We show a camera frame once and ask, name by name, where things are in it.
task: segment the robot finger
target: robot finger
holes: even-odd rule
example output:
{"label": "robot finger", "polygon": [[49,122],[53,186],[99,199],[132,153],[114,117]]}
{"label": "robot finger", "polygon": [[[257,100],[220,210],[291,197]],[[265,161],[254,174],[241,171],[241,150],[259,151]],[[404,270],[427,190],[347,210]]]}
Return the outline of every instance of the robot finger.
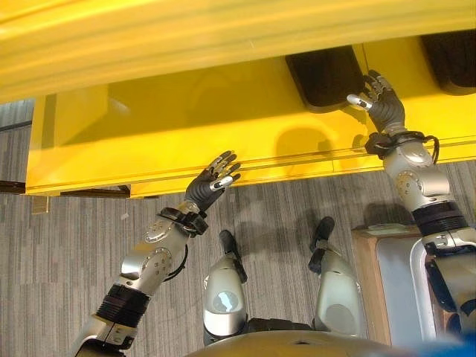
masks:
{"label": "robot finger", "polygon": [[215,175],[220,175],[221,172],[235,159],[237,156],[235,154],[231,154],[227,158],[225,158],[223,161],[221,161],[218,165],[216,165],[214,174]]}
{"label": "robot finger", "polygon": [[225,176],[228,176],[228,175],[234,173],[236,170],[239,169],[240,166],[241,166],[240,163],[236,163],[236,164],[234,164],[233,166],[231,166],[230,168],[228,168],[228,169],[222,171],[222,172],[219,174],[218,179],[221,179],[221,178],[223,178],[223,177],[225,177]]}
{"label": "robot finger", "polygon": [[369,90],[369,88],[367,87],[364,87],[364,94],[367,96],[367,98],[369,98],[370,100],[372,100],[373,102],[375,102],[377,100],[377,96],[375,95],[375,93],[373,93],[373,91]]}
{"label": "robot finger", "polygon": [[241,175],[239,173],[237,173],[235,176],[225,176],[221,179],[217,179],[213,182],[210,183],[210,189],[215,192],[215,191],[218,191],[218,190],[222,190],[228,186],[230,186],[231,184],[233,184],[237,179],[239,179]]}
{"label": "robot finger", "polygon": [[374,71],[373,69],[369,70],[369,76],[376,80],[380,86],[382,86],[384,91],[392,91],[392,85],[383,77],[379,72]]}
{"label": "robot finger", "polygon": [[228,158],[230,155],[233,154],[233,151],[225,151],[224,153],[222,153],[218,158],[216,158],[215,160],[213,160],[207,167],[206,170],[210,171],[210,173],[215,173],[216,172],[216,168],[218,167],[218,165],[223,162],[226,158]]}
{"label": "robot finger", "polygon": [[372,87],[372,90],[376,93],[376,96],[379,97],[379,95],[383,92],[383,87],[379,83],[378,80],[375,78],[372,78],[370,76],[365,75],[364,76],[364,81]]}
{"label": "robot finger", "polygon": [[355,94],[347,95],[347,102],[349,102],[350,104],[353,104],[354,106],[360,106],[364,108],[366,111],[369,111],[373,105],[371,101],[365,100],[364,98],[359,97],[358,95],[355,95]]}

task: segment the robot leg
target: robot leg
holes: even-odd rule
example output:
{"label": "robot leg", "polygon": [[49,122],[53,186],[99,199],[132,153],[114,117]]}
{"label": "robot leg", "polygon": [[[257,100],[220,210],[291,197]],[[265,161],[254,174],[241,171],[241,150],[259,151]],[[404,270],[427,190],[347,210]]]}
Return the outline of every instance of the robot leg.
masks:
{"label": "robot leg", "polygon": [[242,267],[234,237],[228,231],[219,235],[225,255],[205,278],[203,304],[204,343],[239,335],[246,325],[246,302],[242,284],[247,276]]}
{"label": "robot leg", "polygon": [[349,264],[327,243],[333,228],[331,217],[322,219],[311,243],[315,250],[309,269],[321,277],[313,327],[365,338],[360,285]]}

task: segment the gray carpet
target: gray carpet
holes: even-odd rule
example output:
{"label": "gray carpet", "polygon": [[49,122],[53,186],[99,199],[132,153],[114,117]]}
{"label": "gray carpet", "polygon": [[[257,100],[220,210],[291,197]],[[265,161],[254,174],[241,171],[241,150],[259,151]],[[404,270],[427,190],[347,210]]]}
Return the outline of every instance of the gray carpet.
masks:
{"label": "gray carpet", "polygon": [[30,122],[33,117],[35,100],[25,99],[17,102],[0,104],[0,130]]}

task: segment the black ribbed joint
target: black ribbed joint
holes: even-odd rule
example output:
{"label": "black ribbed joint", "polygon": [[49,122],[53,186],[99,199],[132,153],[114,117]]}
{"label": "black ribbed joint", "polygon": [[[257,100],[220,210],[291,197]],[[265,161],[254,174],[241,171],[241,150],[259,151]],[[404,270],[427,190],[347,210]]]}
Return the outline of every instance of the black ribbed joint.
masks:
{"label": "black ribbed joint", "polygon": [[430,234],[468,227],[456,202],[439,202],[412,212],[415,223],[424,237]]}
{"label": "black ribbed joint", "polygon": [[149,297],[122,285],[113,285],[96,315],[116,324],[137,327],[147,309]]}

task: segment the robotic hand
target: robotic hand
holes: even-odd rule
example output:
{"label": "robotic hand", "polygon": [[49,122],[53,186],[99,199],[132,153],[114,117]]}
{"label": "robotic hand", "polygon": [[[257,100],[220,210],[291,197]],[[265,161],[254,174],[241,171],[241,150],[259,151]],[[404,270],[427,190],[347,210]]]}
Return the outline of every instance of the robotic hand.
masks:
{"label": "robotic hand", "polygon": [[231,151],[222,153],[195,178],[185,191],[185,199],[193,202],[205,212],[224,192],[227,186],[239,179],[240,174],[231,175],[240,164],[228,166],[237,156]]}
{"label": "robotic hand", "polygon": [[[121,350],[131,347],[150,297],[184,268],[188,238],[208,228],[205,211],[239,178],[232,175],[239,169],[239,164],[233,164],[236,158],[231,151],[222,153],[190,183],[184,202],[160,212],[124,258],[115,284],[77,336],[69,356],[124,356]],[[184,249],[179,268],[170,272],[173,259]]]}
{"label": "robotic hand", "polygon": [[[383,160],[405,207],[412,213],[433,259],[425,264],[440,305],[456,312],[463,331],[476,330],[476,230],[470,228],[436,162],[439,144],[433,136],[405,128],[405,110],[390,83],[378,72],[365,76],[367,98],[354,94],[349,103],[369,112],[378,133],[365,148]],[[434,140],[434,154],[423,144]]]}
{"label": "robotic hand", "polygon": [[379,132],[395,133],[405,130],[405,108],[396,96],[390,83],[379,72],[370,70],[364,76],[365,82],[371,87],[364,93],[372,100],[365,100],[355,94],[349,94],[347,100],[361,106],[369,112],[372,122]]}

